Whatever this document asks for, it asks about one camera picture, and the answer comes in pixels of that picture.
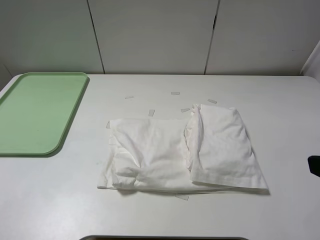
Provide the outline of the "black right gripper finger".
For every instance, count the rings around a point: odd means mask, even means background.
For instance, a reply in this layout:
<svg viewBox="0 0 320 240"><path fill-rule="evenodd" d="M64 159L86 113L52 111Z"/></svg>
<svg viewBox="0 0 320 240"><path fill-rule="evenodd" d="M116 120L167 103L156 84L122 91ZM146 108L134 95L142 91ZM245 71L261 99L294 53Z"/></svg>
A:
<svg viewBox="0 0 320 240"><path fill-rule="evenodd" d="M313 175L320 177L320 156L319 155L309 156L307 161L308 161L309 171Z"/></svg>

